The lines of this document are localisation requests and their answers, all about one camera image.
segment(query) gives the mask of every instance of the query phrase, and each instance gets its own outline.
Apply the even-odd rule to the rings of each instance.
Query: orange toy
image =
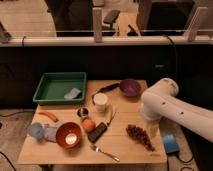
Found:
[[[96,124],[93,120],[86,118],[82,121],[82,127],[85,132],[91,132],[92,130],[95,129]]]

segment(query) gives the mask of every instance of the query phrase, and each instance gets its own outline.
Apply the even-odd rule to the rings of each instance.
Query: fork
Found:
[[[95,144],[91,144],[90,147],[91,147],[91,149],[94,150],[95,152],[103,153],[103,154],[105,154],[106,156],[108,156],[108,157],[114,159],[114,160],[117,161],[117,162],[120,161],[119,158],[117,158],[116,156],[114,156],[114,155],[112,155],[112,154],[110,154],[110,153],[104,152],[104,151],[101,150],[99,147],[97,147]]]

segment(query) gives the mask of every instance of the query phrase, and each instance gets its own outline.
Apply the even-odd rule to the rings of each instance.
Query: purple bowl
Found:
[[[123,95],[127,97],[136,97],[141,94],[141,85],[134,79],[122,80],[119,88]]]

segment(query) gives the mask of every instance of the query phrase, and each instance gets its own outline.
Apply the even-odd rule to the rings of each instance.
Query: orange bowl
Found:
[[[56,132],[56,143],[63,148],[76,146],[82,138],[81,128],[74,122],[61,125]]]

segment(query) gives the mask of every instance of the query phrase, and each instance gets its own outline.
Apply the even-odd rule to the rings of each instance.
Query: green plastic tray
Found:
[[[75,99],[67,100],[64,95],[72,88],[81,90]],[[39,105],[81,104],[85,99],[86,73],[44,73],[33,96],[33,102]]]

